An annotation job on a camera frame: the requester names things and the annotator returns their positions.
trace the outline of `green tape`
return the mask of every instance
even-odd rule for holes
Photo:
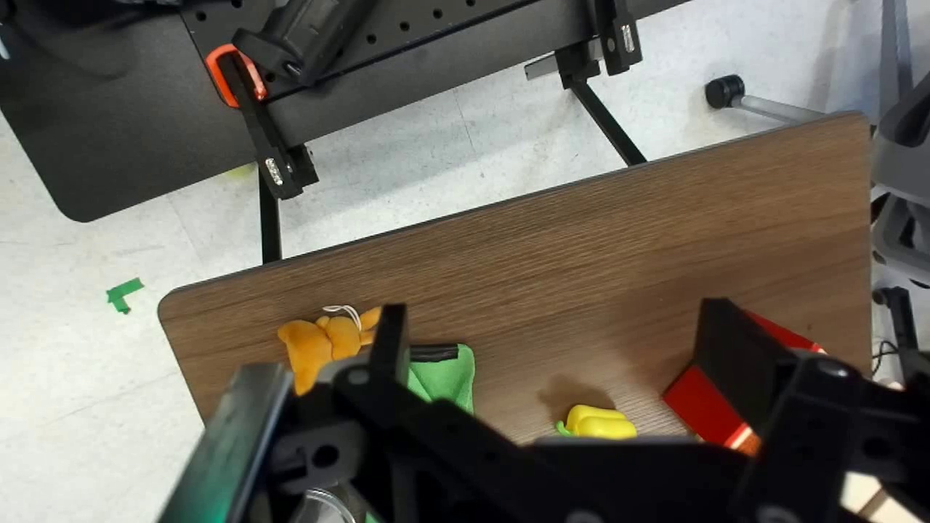
[[[107,302],[114,302],[114,307],[120,315],[132,315],[126,297],[135,294],[135,291],[142,291],[142,287],[146,287],[142,278],[127,278],[127,283],[122,283],[122,284],[107,291]]]

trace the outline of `black cable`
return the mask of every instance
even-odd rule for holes
[[[893,341],[882,341],[879,353],[871,354],[871,377],[879,376],[887,354],[900,354],[900,348]]]

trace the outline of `yellow toy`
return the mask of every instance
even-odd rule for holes
[[[357,315],[353,306],[324,307],[325,318],[292,319],[279,328],[279,341],[287,348],[295,371],[295,393],[306,395],[315,390],[318,376],[331,360],[350,360],[364,347],[372,347],[382,307]]]
[[[620,409],[575,403],[571,409],[565,434],[581,438],[637,438],[637,425]]]

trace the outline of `metal rod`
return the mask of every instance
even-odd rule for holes
[[[574,81],[571,84],[574,92],[578,97],[578,101],[585,106],[585,110],[594,117],[594,122],[603,129],[603,133],[611,139],[611,145],[616,148],[616,153],[629,162],[629,165],[639,165],[646,162],[642,152],[637,148],[637,143],[620,129],[620,122],[614,120],[614,114],[603,106],[603,98],[591,90],[587,81]]]
[[[770,120],[781,120],[781,122],[810,122],[810,120],[822,120],[822,114],[807,110],[807,107],[796,107],[796,106],[780,106],[770,98],[757,98],[757,97],[742,97],[732,101],[732,107],[749,110],[749,114],[761,114]]]
[[[544,78],[544,76],[555,76],[555,72],[558,72],[555,56],[544,56],[544,58],[534,58],[534,62],[523,65],[523,76],[530,81]]]
[[[912,90],[908,0],[885,0],[882,14],[882,114]]]
[[[281,262],[281,217],[279,199],[265,183],[265,165],[260,165],[260,225],[261,225],[261,264]]]

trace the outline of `wooden table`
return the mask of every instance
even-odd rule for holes
[[[476,348],[476,414],[517,443],[575,402],[680,434],[656,393],[700,297],[732,297],[870,364],[870,133],[835,117],[181,287],[162,328],[203,416],[276,328],[408,302],[412,342]]]

